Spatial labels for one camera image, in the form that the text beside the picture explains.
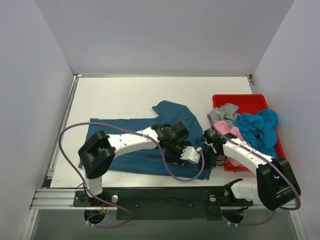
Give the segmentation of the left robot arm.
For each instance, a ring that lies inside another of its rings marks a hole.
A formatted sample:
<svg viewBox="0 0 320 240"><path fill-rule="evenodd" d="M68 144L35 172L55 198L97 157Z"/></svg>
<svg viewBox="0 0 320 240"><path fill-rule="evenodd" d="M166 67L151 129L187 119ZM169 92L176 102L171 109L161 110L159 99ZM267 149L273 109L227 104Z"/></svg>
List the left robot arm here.
<svg viewBox="0 0 320 240"><path fill-rule="evenodd" d="M182 122L173 126L155 124L135 134L106 134L103 130L97 131L78 150L88 189L85 200L91 206L98 206L102 202L102 176L113 160L124 154L161 148L165 150L164 157L169 162L183 164L188 161L198 164L200 155L186 141L188 136L189 131Z"/></svg>

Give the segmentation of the dark blue t shirt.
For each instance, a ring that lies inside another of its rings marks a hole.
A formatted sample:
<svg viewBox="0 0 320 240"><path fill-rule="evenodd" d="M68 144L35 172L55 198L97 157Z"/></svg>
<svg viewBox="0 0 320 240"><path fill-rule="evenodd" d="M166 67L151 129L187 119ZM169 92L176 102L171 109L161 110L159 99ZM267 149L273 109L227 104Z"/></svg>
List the dark blue t shirt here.
<svg viewBox="0 0 320 240"><path fill-rule="evenodd" d="M175 125L182 122L189 131L187 141L190 141L195 148L204 148L205 139L203 137L203 130L195 115L185 105L163 100L156 106L152 107L157 114L155 118L131 118L131 119L100 119L90 118L92 123L110 124L119 128L131 130L134 132L146 129L155 124ZM103 130L106 134L120 134L123 133L117 129L101 125L89 125L86 134L85 142L97 131ZM167 163L171 173L178 178L193 178L201 169L200 163L192 164L186 162L183 165ZM145 149L127 153L116 157L112 161L109 170L128 172L135 174L148 174L158 176L170 176L165 168L161 153L159 149ZM209 168L204 168L201 175L197 178L199 180L208 180L211 175Z"/></svg>

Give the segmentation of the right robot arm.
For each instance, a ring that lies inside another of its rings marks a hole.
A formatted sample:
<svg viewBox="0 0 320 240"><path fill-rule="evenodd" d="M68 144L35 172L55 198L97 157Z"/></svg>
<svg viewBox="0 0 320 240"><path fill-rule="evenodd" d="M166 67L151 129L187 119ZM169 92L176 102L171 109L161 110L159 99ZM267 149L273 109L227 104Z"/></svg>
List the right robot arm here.
<svg viewBox="0 0 320 240"><path fill-rule="evenodd" d="M227 204L234 205L239 200L259 201L274 211L284 209L284 205L293 200L300 201L301 190L286 158L265 155L235 135L221 135L213 128L203 135L211 147L210 161L215 162L219 156L232 158L256 177L255 182L238 178L227 183L223 192Z"/></svg>

